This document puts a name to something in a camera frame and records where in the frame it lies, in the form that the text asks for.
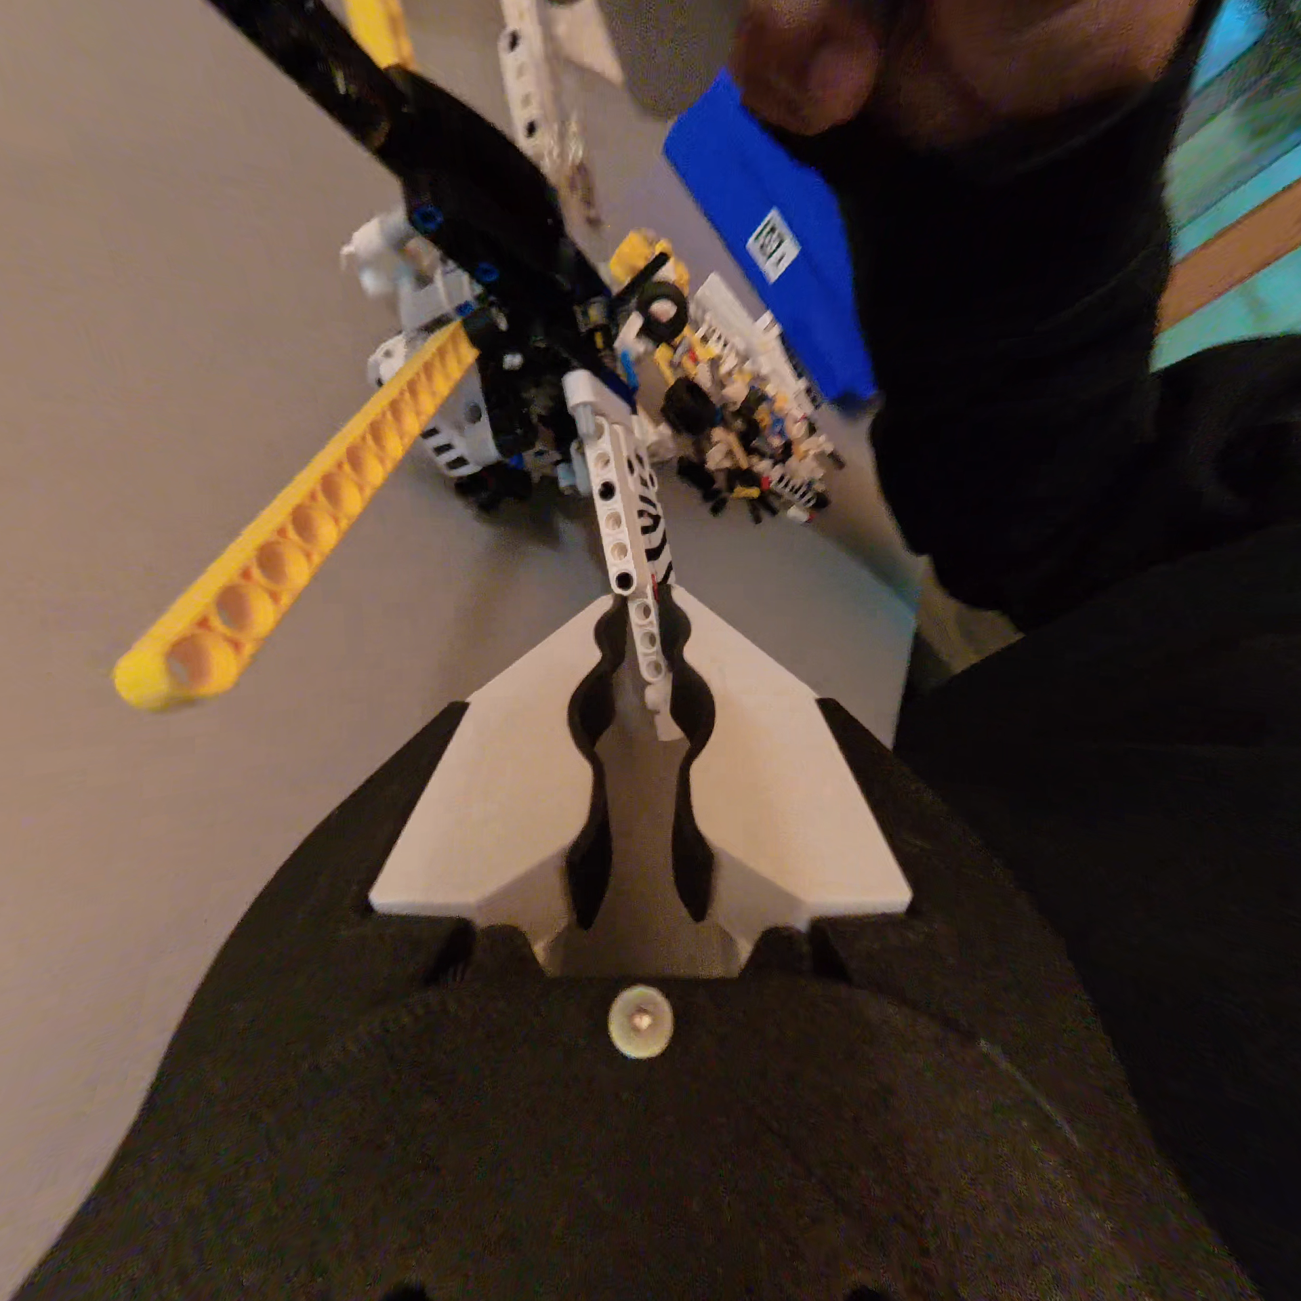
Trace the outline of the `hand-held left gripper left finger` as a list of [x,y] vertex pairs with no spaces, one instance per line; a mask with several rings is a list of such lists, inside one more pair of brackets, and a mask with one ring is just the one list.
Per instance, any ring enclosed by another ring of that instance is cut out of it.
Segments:
[[624,604],[579,610],[464,701],[449,740],[368,890],[382,917],[509,926],[540,965],[581,915],[579,866],[609,879],[604,780],[595,740],[613,715]]

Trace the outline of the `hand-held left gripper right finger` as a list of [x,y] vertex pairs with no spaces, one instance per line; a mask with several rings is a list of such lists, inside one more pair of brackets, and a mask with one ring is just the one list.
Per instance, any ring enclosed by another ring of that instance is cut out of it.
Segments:
[[901,917],[914,890],[825,717],[825,700],[681,587],[672,715],[680,770],[672,864],[691,917],[749,957],[773,929]]

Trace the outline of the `toy brick model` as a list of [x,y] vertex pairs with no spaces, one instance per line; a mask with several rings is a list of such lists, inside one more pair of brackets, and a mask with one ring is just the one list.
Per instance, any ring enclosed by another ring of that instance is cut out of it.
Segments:
[[615,605],[624,610],[660,739],[688,633],[657,474],[630,387],[630,331],[652,322],[666,254],[616,286],[574,243],[554,186],[525,152],[420,74],[399,3],[210,3],[398,184],[398,207],[347,246],[372,294],[413,297],[427,246],[469,282],[469,306],[434,310],[345,426],[119,658],[118,695],[167,711],[235,686],[418,437],[446,430],[443,464],[485,509],[522,498],[548,452],[590,497]]

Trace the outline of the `person's right forearm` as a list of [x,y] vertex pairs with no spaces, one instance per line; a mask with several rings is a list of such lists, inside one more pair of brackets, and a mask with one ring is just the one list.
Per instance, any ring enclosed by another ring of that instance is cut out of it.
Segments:
[[788,139],[839,204],[904,542],[1022,630],[1134,564],[1104,536],[1154,460],[1165,165],[1209,14],[1154,83],[976,141],[915,145],[867,113]]

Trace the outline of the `person's right hand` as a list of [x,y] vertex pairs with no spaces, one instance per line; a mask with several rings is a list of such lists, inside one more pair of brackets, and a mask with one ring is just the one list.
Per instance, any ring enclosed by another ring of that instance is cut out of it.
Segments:
[[1155,82],[1192,1],[745,3],[728,69],[754,116],[797,136],[861,111],[955,144]]

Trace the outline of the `white toy beam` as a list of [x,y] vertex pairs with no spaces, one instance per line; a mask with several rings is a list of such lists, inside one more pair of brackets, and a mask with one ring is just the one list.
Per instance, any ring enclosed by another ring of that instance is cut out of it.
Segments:
[[548,3],[500,1],[499,8],[499,68],[514,142],[557,193],[565,220],[596,232],[605,223]]

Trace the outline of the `blue plastic box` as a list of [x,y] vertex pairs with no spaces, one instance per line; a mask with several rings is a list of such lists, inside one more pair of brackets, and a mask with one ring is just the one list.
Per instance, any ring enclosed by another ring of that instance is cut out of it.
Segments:
[[725,69],[675,117],[663,153],[819,396],[869,402],[876,382],[856,314],[852,252],[827,183],[756,121]]

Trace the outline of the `heap of toy bricks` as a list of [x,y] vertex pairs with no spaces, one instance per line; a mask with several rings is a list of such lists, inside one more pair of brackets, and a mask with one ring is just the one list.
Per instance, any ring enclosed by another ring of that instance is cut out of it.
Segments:
[[672,243],[647,229],[618,243],[607,282],[615,356],[652,460],[670,463],[712,516],[731,502],[756,523],[824,512],[844,458],[773,314],[748,313],[717,272],[692,285]]

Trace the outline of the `person's black clothing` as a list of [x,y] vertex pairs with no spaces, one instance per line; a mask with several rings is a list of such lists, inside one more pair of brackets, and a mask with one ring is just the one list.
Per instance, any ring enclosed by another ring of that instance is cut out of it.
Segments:
[[1019,638],[900,756],[1065,940],[1141,1112],[1298,1298],[1298,334],[875,438],[907,545]]

